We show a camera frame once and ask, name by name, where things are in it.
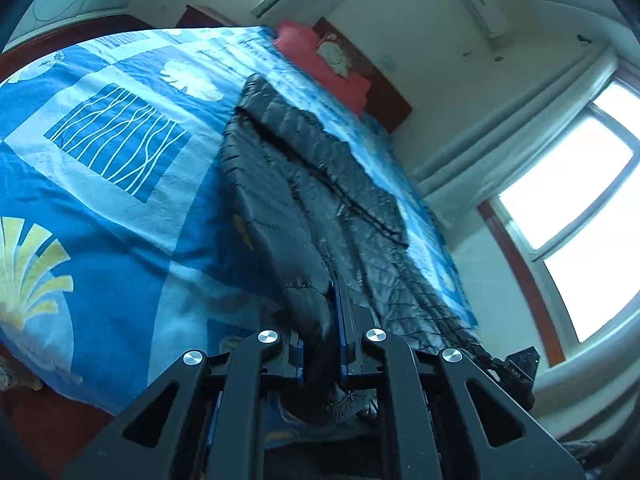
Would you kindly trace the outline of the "dark wooden headboard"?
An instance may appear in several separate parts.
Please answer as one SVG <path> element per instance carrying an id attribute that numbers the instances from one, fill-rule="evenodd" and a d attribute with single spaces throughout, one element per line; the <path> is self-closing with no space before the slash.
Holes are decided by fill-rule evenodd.
<path id="1" fill-rule="evenodd" d="M 388 133 L 393 133 L 413 111 L 410 103 L 386 76 L 326 18 L 312 26 L 320 36 L 334 34 L 352 61 L 352 68 L 371 83 L 367 92 L 366 112 L 373 116 Z"/>

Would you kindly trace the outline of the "black quilted down jacket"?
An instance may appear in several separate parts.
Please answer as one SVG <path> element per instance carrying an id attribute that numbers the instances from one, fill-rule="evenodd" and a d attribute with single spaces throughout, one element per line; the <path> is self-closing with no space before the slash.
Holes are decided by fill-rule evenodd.
<path id="1" fill-rule="evenodd" d="M 244 84 L 221 165 L 258 271 L 304 343 L 303 385 L 283 396 L 287 411 L 325 424 L 371 404 L 372 393 L 337 385 L 339 304 L 366 309 L 413 349 L 458 347 L 488 367 L 489 353 L 410 258 L 395 197 L 374 184 L 347 143 L 263 76 Z"/>

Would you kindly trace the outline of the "red pillow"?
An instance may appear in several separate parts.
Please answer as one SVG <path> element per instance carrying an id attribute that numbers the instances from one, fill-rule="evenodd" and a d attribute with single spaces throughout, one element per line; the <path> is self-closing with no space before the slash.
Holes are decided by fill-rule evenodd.
<path id="1" fill-rule="evenodd" d="M 334 74 L 326 62 L 317 53 L 318 44 L 322 40 L 310 27 L 291 21 L 283 21 L 276 26 L 277 38 L 273 41 L 277 50 L 288 58 L 296 67 L 311 76 L 320 86 L 328 90 L 344 106 L 360 116 L 367 106 L 367 92 L 370 81 L 352 68 L 347 78 Z"/>

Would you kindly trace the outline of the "dark wooden nightstand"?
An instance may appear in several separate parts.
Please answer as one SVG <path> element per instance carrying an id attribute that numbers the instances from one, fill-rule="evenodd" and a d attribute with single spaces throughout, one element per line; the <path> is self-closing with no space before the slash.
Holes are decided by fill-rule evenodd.
<path id="1" fill-rule="evenodd" d="M 177 28 L 217 28 L 234 27 L 238 23 L 228 16 L 210 8 L 209 6 L 191 6 L 188 4 L 182 17 L 176 24 Z"/>

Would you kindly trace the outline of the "white cartoon cushion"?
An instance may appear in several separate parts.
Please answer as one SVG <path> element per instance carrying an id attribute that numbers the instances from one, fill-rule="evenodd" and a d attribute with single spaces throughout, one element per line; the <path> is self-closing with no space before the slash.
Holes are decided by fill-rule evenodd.
<path id="1" fill-rule="evenodd" d="M 347 78 L 350 72 L 350 59 L 341 47 L 334 41 L 325 39 L 318 44 L 317 53 L 334 74 Z"/>

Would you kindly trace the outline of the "white wall switch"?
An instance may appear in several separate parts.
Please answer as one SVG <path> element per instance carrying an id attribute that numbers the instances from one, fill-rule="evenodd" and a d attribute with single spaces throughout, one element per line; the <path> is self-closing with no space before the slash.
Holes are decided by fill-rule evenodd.
<path id="1" fill-rule="evenodd" d="M 381 58 L 381 64 L 384 66 L 384 68 L 389 73 L 396 73 L 397 72 L 397 65 L 389 55 L 384 55 Z"/>

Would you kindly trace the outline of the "blue patterned bed sheet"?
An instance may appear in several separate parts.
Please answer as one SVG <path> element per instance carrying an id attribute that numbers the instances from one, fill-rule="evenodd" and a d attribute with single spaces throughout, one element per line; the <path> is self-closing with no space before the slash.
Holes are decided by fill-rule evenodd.
<path id="1" fill-rule="evenodd" d="M 62 396 L 120 412 L 178 356 L 258 329 L 218 155 L 249 76 L 348 144 L 395 197 L 408 254 L 477 326 L 436 220 L 390 151 L 265 27 L 155 29 L 76 44 L 1 85 L 1 339 Z"/>

